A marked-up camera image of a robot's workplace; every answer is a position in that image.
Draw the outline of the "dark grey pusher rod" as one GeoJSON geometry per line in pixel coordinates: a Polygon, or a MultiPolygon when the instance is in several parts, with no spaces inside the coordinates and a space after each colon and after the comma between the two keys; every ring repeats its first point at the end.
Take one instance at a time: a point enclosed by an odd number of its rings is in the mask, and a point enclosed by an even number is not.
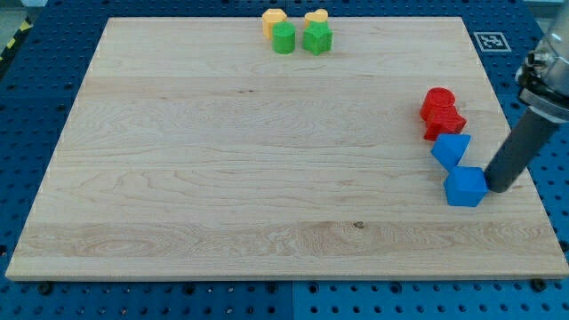
{"type": "Polygon", "coordinates": [[[559,119],[528,107],[484,170],[487,187],[507,191],[549,138],[559,129],[559,119]]]}

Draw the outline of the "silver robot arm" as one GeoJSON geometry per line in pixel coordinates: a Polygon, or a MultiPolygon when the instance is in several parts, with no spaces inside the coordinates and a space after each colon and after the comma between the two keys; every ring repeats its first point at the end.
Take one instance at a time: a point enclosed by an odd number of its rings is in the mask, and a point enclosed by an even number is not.
{"type": "Polygon", "coordinates": [[[508,190],[562,124],[568,122],[568,4],[516,73],[524,114],[485,167],[487,187],[508,190]]]}

